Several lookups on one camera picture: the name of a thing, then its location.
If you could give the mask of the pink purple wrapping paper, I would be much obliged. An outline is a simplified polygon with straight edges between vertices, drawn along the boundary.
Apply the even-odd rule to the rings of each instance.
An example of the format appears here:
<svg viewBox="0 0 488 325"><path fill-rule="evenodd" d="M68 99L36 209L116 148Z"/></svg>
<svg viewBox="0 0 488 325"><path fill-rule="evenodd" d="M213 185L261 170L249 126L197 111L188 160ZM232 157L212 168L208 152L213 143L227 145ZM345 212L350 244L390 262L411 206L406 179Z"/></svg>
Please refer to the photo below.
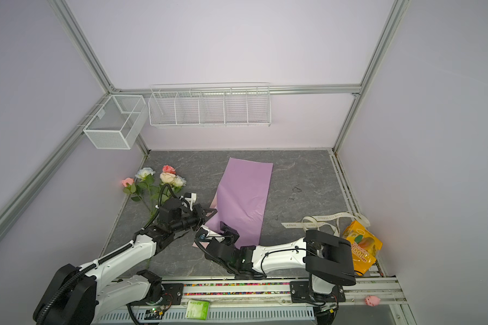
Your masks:
<svg viewBox="0 0 488 325"><path fill-rule="evenodd" d="M206 226L221 233L220 224L236 230L235 246L257 246L264 220L273 164L230 158L211 207L217 214Z"/></svg>

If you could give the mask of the cream fake rose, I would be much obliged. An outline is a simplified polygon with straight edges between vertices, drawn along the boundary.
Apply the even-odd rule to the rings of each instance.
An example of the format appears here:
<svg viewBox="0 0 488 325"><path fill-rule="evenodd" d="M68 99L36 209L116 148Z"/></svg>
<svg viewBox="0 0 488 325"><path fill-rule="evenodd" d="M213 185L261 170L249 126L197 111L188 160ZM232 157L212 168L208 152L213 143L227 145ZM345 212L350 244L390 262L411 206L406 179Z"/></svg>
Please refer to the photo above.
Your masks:
<svg viewBox="0 0 488 325"><path fill-rule="evenodd" d="M164 186L166 184L170 185L172 189L174 189L175 186L175 179L176 179L176 174L174 173L168 173L168 172L162 172L159 176L161 180L161 184Z"/></svg>

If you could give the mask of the red pink fake rose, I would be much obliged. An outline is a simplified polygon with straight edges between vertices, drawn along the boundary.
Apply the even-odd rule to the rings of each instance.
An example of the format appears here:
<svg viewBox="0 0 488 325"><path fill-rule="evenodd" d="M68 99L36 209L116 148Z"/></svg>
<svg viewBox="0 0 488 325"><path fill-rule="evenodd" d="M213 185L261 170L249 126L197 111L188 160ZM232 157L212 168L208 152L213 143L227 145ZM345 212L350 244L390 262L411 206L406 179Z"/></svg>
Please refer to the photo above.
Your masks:
<svg viewBox="0 0 488 325"><path fill-rule="evenodd" d="M170 165L165 165L163 166L162 173L176 175L176 170Z"/></svg>

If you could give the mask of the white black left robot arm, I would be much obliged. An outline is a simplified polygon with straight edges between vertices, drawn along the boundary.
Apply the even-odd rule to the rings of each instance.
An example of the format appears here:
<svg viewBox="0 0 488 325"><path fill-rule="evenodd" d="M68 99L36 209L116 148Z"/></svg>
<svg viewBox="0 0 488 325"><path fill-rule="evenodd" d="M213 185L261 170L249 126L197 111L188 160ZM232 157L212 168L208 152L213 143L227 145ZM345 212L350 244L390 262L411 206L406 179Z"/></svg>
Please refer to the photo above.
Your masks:
<svg viewBox="0 0 488 325"><path fill-rule="evenodd" d="M119 306L153 295L160 277L140 272L129 282L112 281L136 264L161 253L178 232L199 230L217 210L204 208L194 193L159 200L148 223L109 254L80 266L66 264L55 274L33 312L36 324L91 324Z"/></svg>

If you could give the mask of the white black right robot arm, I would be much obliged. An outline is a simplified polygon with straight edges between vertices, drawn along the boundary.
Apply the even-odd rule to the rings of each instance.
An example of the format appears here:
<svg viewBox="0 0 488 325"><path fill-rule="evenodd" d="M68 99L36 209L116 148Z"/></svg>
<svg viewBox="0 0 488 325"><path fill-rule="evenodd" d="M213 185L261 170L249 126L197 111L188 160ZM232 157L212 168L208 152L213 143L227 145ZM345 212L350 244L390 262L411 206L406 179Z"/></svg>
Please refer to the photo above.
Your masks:
<svg viewBox="0 0 488 325"><path fill-rule="evenodd" d="M343 238L307 230L294 242L275 246L242 246L238 248L237 230L221 224L219 234L202 226L194 243L213 261L237 280L265 280L272 272L303 269L310 275L310 290L318 296L330 296L337 286L354 286L356 275L352 245Z"/></svg>

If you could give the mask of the green small packet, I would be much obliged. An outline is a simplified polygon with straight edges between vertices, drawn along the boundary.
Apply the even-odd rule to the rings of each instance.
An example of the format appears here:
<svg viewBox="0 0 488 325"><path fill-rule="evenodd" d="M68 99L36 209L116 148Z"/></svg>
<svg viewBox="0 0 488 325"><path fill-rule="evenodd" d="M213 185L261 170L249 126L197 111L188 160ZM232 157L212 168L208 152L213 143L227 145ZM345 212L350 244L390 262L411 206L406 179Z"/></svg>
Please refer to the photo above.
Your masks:
<svg viewBox="0 0 488 325"><path fill-rule="evenodd" d="M185 318L188 320L207 320L210 302L191 299L187 303Z"/></svg>

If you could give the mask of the cream printed ribbon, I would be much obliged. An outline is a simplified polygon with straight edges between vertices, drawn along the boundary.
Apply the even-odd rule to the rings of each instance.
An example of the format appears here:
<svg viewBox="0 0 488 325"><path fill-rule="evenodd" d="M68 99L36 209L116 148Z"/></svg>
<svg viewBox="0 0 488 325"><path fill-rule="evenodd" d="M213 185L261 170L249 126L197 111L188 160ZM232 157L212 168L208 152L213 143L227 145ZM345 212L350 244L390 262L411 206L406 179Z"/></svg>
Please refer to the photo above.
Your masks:
<svg viewBox="0 0 488 325"><path fill-rule="evenodd" d="M286 229L302 229L305 232L308 230L320 230L320 228L328 226L332 229L333 235L339 236L340 220L351 219L353 222L359 222L363 227L371 226L370 221L360 213L341 212L333 215L316 215L305 216L300 222L284 222L282 226Z"/></svg>

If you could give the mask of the white mesh box basket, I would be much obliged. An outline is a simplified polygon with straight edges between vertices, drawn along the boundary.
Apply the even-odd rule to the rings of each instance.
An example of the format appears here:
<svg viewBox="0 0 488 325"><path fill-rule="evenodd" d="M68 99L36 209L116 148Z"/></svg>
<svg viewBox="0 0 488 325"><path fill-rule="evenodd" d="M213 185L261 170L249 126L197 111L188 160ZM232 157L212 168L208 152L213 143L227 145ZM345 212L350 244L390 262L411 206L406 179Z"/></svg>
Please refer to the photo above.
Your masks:
<svg viewBox="0 0 488 325"><path fill-rule="evenodd" d="M111 95L84 127L84 132L97 149L130 150L148 118L149 109L143 96Z"/></svg>

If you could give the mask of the yellow snack bag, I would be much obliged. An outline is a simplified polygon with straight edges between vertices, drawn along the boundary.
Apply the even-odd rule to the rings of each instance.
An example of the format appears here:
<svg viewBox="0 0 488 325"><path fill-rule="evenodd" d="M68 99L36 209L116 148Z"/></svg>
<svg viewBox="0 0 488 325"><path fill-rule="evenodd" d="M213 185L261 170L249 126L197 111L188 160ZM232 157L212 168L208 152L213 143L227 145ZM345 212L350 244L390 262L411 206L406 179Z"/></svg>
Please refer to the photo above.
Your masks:
<svg viewBox="0 0 488 325"><path fill-rule="evenodd" d="M378 252L383 243L358 221L348 226L342 235L351 244L354 271L365 275L378 260Z"/></svg>

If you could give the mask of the small pink pig toy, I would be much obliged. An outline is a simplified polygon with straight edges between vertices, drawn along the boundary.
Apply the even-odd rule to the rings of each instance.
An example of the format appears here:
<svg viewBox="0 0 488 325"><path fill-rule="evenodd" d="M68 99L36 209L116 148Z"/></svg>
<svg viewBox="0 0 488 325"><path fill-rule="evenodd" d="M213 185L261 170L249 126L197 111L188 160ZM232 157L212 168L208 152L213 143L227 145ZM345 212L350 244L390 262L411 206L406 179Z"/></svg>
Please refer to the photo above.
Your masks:
<svg viewBox="0 0 488 325"><path fill-rule="evenodd" d="M365 298L365 304L367 306L375 307L375 306L379 306L380 303L381 303L381 298L377 296L370 295Z"/></svg>

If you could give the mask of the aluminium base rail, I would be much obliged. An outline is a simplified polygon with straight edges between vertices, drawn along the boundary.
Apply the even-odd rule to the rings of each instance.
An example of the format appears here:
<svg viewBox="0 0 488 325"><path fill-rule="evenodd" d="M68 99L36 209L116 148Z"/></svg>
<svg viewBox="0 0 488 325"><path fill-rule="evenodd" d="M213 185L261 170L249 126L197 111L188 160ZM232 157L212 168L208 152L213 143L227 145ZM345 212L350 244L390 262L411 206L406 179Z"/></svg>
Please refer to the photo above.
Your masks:
<svg viewBox="0 0 488 325"><path fill-rule="evenodd" d="M122 278L98 289L80 300L79 311L90 307L97 314L106 314L128 303L142 305L183 306L191 299L215 304L289 305L293 303L321 305L365 303L367 296L381 298L381 305L403 305L407 299L395 278L360 278L352 287L337 286L330 296L318 296L303 278L269 280L198 280L150 282L143 276Z"/></svg>

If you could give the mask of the aluminium enclosure frame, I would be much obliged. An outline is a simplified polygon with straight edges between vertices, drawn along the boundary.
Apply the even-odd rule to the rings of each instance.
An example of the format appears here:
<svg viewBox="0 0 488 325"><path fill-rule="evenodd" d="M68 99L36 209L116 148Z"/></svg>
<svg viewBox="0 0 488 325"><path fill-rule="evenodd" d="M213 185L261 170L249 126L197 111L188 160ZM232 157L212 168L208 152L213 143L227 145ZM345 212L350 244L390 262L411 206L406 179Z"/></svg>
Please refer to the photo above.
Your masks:
<svg viewBox="0 0 488 325"><path fill-rule="evenodd" d="M359 84L391 1L70 1L118 89L158 84ZM0 210L103 95L45 1L0 1ZM152 149L333 145L349 95L276 96L268 127L146 125ZM0 287L34 284L102 248L134 148L82 140L0 243Z"/></svg>

